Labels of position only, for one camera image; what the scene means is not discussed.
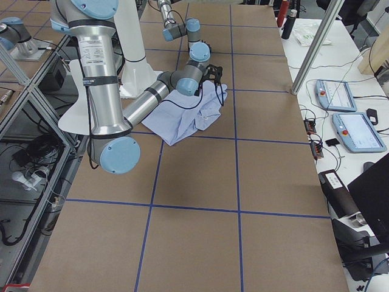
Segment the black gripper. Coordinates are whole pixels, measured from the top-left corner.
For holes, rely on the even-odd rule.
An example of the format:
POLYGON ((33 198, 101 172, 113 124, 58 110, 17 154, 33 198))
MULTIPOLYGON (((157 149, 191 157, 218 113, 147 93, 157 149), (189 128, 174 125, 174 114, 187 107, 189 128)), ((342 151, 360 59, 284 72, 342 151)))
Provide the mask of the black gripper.
MULTIPOLYGON (((222 85, 222 71, 223 68, 221 66, 209 64, 206 67, 206 80, 214 84, 215 90, 217 90, 222 85)), ((223 90, 221 90, 220 94, 218 94, 218 101, 221 106, 224 106, 225 98, 223 90)))

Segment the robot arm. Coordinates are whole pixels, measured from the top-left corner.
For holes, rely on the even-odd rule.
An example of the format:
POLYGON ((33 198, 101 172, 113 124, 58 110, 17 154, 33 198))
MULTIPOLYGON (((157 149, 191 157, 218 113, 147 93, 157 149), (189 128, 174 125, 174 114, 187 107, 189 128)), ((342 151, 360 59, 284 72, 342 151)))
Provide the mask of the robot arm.
POLYGON ((181 19, 180 22, 177 21, 174 14, 176 13, 178 16, 180 14, 172 9, 171 5, 174 2, 169 0, 157 1, 157 7, 164 22, 162 34, 165 41, 173 41, 186 36, 188 48, 190 49, 192 45, 202 41, 200 22, 196 18, 181 19))
POLYGON ((163 36, 187 37, 189 59, 180 71, 154 71, 148 64, 134 1, 52 1, 52 28, 77 40, 80 94, 86 96, 87 152, 90 164, 121 175, 139 161, 133 128, 172 91, 199 96, 212 81, 224 101, 222 68, 210 64, 211 50, 201 40, 195 18, 174 19, 171 1, 158 1, 163 36))

